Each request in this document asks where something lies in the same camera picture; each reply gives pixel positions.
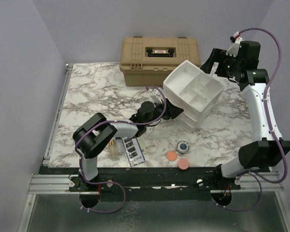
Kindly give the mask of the white plastic drawer organizer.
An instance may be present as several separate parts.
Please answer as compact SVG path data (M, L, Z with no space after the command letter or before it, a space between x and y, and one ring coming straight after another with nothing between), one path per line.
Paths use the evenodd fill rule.
M174 121L193 133L211 113L224 90L223 84L185 60L163 82L163 94L183 112Z

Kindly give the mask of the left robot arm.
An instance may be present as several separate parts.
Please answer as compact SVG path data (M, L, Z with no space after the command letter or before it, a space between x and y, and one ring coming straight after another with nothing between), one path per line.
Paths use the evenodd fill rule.
M96 113L72 135L75 151L80 156L80 185L93 190L97 185L97 156L113 138L138 138L154 122L175 119L184 112L166 99L163 103L145 101L127 121L111 121L102 113Z

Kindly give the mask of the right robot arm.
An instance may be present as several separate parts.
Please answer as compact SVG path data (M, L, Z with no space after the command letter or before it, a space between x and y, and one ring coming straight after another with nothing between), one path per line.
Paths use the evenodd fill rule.
M241 41L227 50L214 48L201 66L204 73L210 73L215 63L215 74L219 77L233 77L238 83L249 110L252 125L252 142L241 147L238 156L220 166L221 172L212 177L213 185L225 188L230 178L245 171L274 167L290 151L290 141L284 140L270 101L270 79L265 69L259 69L261 45L254 41Z

